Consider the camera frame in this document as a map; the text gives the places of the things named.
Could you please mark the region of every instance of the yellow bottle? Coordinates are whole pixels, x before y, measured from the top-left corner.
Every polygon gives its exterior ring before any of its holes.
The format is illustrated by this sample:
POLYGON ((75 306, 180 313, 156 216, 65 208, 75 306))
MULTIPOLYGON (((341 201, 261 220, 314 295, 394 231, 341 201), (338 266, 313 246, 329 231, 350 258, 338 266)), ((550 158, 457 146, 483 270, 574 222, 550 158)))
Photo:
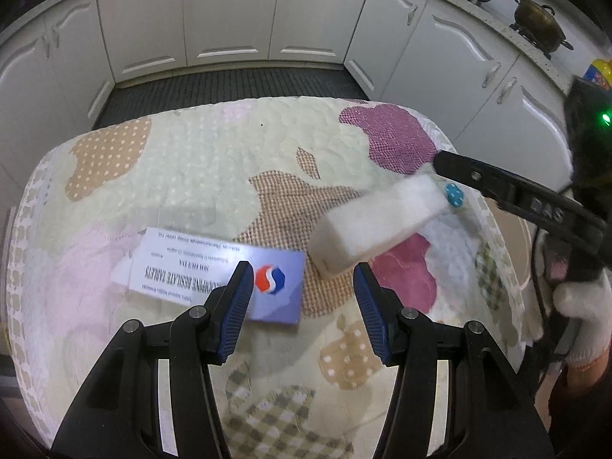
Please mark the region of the yellow bottle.
POLYGON ((607 90, 612 89, 612 60, 609 62, 603 59, 593 60, 583 77, 607 90))

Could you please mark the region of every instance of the blue object on counter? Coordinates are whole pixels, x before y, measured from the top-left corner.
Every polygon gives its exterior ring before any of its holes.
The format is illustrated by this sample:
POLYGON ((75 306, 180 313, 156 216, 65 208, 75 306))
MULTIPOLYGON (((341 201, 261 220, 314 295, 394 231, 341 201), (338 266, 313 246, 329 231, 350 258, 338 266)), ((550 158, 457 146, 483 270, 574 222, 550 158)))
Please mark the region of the blue object on counter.
POLYGON ((454 183, 446 185, 444 189, 446 192, 446 199, 453 207, 461 207, 463 205, 463 191, 454 183))

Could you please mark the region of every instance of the white sponge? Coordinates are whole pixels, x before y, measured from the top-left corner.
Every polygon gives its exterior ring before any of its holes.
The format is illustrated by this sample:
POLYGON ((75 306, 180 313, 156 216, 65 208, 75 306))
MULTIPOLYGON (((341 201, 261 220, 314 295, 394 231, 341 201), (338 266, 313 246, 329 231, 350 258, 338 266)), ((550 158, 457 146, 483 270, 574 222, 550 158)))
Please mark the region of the white sponge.
POLYGON ((329 210, 310 236, 308 253, 330 279, 402 243, 449 208, 431 176, 411 176, 329 210))

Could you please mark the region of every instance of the brown pot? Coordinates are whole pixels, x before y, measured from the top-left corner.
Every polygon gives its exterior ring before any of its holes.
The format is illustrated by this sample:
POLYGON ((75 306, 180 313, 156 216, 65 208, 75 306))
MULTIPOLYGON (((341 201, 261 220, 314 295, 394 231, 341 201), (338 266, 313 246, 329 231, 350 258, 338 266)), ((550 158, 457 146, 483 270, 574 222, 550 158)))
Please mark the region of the brown pot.
POLYGON ((565 41, 565 35, 555 20, 555 9, 550 5, 538 5, 533 0, 514 0, 518 7, 514 11, 514 20, 525 28, 540 42, 545 53, 552 53, 560 45, 573 50, 565 41))

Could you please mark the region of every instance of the wall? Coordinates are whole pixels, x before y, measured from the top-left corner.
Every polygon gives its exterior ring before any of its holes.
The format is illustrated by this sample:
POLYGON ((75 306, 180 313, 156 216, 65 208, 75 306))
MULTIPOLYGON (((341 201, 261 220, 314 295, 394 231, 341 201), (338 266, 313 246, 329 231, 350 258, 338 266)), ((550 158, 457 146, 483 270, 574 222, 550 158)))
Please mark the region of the wall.
MULTIPOLYGON (((560 71, 582 76, 594 59, 610 58, 610 41, 579 9, 567 0, 534 0, 556 11, 555 18, 574 50, 560 47, 552 54, 551 63, 560 71)), ((492 0, 482 8, 506 24, 514 22, 514 0, 492 0)))

